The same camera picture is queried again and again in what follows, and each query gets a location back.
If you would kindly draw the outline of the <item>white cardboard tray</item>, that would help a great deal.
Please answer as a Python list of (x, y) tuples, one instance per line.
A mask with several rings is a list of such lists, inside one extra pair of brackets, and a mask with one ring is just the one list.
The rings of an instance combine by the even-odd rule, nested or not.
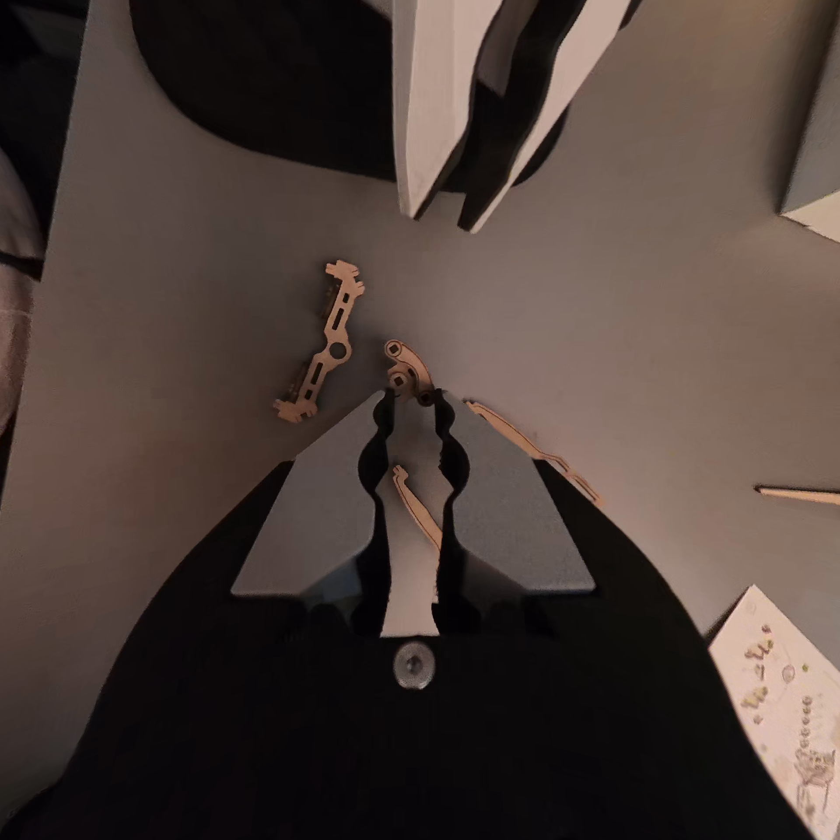
[(839, 24), (827, 48), (780, 215), (839, 242)]

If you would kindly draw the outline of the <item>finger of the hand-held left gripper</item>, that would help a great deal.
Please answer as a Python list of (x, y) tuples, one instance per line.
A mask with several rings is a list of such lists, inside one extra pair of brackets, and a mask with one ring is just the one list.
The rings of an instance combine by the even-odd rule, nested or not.
[(515, 58), (530, 42), (541, 2), (395, 1), (392, 117), (401, 213), (419, 219), (452, 176), (465, 220), (485, 220), (496, 182), (516, 181), (516, 163), (536, 123)]
[(467, 132), (458, 226), (477, 233), (513, 186), (550, 156), (571, 103), (640, 2), (537, 2), (512, 54), (502, 95), (478, 95)]

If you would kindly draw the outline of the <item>slotted wooden beam assembly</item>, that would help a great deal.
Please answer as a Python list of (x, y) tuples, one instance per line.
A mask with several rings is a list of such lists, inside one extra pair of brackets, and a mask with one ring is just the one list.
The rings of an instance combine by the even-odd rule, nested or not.
[(316, 415), (328, 374), (346, 364), (352, 355), (348, 320), (355, 302), (364, 294), (364, 283), (358, 267), (341, 259), (327, 264), (325, 271), (331, 277), (331, 286), (322, 314), (323, 346), (302, 366), (287, 395), (272, 405), (279, 419), (292, 424)]

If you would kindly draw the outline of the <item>black oval pad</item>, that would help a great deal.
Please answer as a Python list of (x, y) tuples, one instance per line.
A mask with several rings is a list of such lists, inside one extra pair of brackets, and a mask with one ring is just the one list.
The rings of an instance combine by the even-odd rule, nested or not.
[(196, 125), (249, 151), (396, 183), (392, 4), (130, 2), (151, 75)]

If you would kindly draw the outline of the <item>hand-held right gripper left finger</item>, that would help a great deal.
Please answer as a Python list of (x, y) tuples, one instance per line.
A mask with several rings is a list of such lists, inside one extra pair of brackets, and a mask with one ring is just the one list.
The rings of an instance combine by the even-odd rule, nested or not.
[(375, 392), (305, 448), (233, 583), (236, 597), (335, 606), (357, 634), (380, 634), (392, 587), (383, 501), (395, 392)]

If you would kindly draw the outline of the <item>curved wooden cam part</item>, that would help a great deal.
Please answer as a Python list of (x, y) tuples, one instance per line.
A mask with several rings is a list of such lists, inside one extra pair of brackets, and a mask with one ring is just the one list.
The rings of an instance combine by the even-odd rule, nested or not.
[(420, 356), (398, 339), (387, 340), (383, 350), (391, 362), (387, 378), (395, 399), (400, 402), (415, 400), (422, 407), (431, 407), (435, 399), (435, 385)]

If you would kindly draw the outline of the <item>printed instruction sheet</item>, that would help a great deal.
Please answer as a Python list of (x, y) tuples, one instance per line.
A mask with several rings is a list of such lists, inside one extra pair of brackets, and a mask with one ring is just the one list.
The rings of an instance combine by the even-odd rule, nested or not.
[(838, 838), (839, 674), (753, 584), (709, 645), (748, 739), (814, 838)]

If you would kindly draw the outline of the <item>thin wooden lever strip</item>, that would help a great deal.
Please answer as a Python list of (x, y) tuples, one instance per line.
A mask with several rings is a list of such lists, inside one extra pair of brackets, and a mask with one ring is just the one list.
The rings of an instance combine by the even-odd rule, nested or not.
[(466, 400), (465, 404), (474, 414), (485, 419), (501, 436), (520, 448), (531, 459), (551, 464), (565, 480), (572, 484), (583, 496), (587, 497), (592, 504), (598, 508), (603, 507), (603, 498), (601, 495), (596, 492), (592, 485), (563, 456), (541, 449), (505, 417), (488, 406), (471, 400)]
[(392, 478), (397, 494), (414, 523), (421, 530), (426, 539), (435, 547), (436, 551), (440, 553), (443, 532), (437, 525), (430, 511), (407, 485), (408, 474), (406, 470), (401, 465), (394, 465)]

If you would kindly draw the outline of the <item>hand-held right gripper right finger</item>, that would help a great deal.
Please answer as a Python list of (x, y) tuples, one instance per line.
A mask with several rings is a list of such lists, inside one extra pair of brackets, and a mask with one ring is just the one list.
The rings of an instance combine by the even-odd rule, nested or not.
[(443, 509), (432, 611), (441, 634), (475, 634), (498, 604), (595, 590), (534, 458), (465, 402), (434, 394)]

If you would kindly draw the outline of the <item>thin wooden stick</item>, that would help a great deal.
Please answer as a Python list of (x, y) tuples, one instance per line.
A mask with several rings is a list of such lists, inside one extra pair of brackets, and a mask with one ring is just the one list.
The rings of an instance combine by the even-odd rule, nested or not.
[(755, 486), (754, 490), (763, 497), (804, 501), (839, 507), (839, 490), (782, 486)]

